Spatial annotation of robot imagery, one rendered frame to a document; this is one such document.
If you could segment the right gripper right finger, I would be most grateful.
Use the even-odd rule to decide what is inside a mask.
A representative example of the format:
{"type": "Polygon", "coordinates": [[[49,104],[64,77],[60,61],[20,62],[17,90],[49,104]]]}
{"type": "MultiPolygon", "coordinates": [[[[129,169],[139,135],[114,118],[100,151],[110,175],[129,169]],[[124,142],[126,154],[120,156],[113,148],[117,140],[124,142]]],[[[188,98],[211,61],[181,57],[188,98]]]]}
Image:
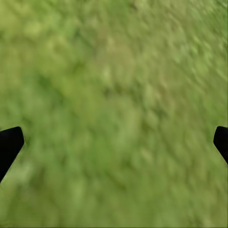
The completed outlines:
{"type": "Polygon", "coordinates": [[[213,142],[228,164],[228,128],[217,127],[213,142]]]}

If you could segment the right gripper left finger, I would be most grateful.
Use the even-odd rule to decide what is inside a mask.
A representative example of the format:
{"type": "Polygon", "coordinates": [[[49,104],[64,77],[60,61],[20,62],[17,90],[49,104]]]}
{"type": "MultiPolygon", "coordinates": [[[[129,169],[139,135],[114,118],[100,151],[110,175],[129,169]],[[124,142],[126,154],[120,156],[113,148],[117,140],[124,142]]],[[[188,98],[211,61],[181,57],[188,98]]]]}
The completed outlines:
{"type": "Polygon", "coordinates": [[[24,145],[22,129],[17,126],[0,132],[0,182],[24,145]]]}

